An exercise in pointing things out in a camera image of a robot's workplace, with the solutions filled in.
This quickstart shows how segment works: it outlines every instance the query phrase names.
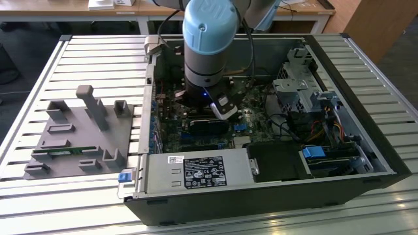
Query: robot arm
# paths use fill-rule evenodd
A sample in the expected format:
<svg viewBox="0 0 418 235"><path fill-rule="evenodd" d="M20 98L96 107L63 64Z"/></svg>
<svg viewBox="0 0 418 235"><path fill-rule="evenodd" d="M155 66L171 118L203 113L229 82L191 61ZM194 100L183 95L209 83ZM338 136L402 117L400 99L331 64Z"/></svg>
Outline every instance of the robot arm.
<svg viewBox="0 0 418 235"><path fill-rule="evenodd" d="M226 120L237 111L235 99L219 81L227 64L227 48L241 22L267 30L281 0L154 0L159 6L185 10L186 90L178 101L189 106L210 107Z"/></svg>

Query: white desk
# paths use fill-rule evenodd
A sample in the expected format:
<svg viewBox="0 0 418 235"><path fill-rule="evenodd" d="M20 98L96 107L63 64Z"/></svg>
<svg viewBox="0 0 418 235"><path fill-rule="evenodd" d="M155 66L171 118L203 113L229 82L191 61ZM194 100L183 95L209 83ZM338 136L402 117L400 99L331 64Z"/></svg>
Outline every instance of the white desk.
<svg viewBox="0 0 418 235"><path fill-rule="evenodd" d="M322 33L330 16L335 14L335 10L325 9L317 0L307 0L306 3L293 4L291 6L285 6L285 8L291 8L297 12L291 13L290 10L279 8L274 21L314 21L314 27L310 31L314 34ZM173 9L155 6L154 3L142 0L138 11L138 23L142 34L150 34L150 21L163 21L173 12ZM179 12L171 20L183 21L183 12Z"/></svg>
<svg viewBox="0 0 418 235"><path fill-rule="evenodd" d="M134 6L115 6L111 10L88 11L88 0L0 0L0 22L92 22L136 21L142 34L150 34L148 22L163 21L174 12L146 0ZM311 33L322 33L335 10L326 10L317 0L294 4L291 12L279 8L275 21L314 21ZM171 18L183 20L183 13Z"/></svg>

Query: blue drive latch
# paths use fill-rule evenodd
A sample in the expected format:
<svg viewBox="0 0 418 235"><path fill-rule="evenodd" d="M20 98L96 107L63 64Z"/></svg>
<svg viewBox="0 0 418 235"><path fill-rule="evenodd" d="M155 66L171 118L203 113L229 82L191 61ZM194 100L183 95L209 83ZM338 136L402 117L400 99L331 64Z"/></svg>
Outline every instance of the blue drive latch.
<svg viewBox="0 0 418 235"><path fill-rule="evenodd" d="M305 158L322 158L326 153L321 146L309 146L302 150Z"/></svg>

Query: blue release tab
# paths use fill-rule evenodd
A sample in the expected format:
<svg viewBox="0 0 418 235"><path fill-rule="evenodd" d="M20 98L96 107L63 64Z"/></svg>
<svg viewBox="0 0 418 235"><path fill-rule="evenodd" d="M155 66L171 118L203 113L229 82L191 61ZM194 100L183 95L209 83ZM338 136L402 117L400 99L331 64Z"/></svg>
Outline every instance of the blue release tab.
<svg viewBox="0 0 418 235"><path fill-rule="evenodd" d="M247 129L247 124L234 125L234 131L245 131Z"/></svg>
<svg viewBox="0 0 418 235"><path fill-rule="evenodd" d="M191 0L185 11L183 37L201 55L215 55L231 44L239 26L231 0Z"/></svg>
<svg viewBox="0 0 418 235"><path fill-rule="evenodd" d="M119 173L118 182L128 183L132 181L132 173Z"/></svg>
<svg viewBox="0 0 418 235"><path fill-rule="evenodd" d="M309 146L302 150L305 158L321 158L326 153L321 146Z"/></svg>

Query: table leg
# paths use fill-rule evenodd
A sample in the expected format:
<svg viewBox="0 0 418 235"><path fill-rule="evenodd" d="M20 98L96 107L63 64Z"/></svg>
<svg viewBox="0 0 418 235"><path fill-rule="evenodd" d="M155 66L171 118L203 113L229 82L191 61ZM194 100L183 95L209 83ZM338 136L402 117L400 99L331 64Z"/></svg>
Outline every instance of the table leg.
<svg viewBox="0 0 418 235"><path fill-rule="evenodd" d="M136 18L138 21L138 26L139 26L139 31L142 35L148 35L150 34L150 29L148 29L148 16L139 16Z"/></svg>
<svg viewBox="0 0 418 235"><path fill-rule="evenodd" d="M329 22L329 15L318 16L318 20L315 21L314 27L311 29L311 33L322 33Z"/></svg>

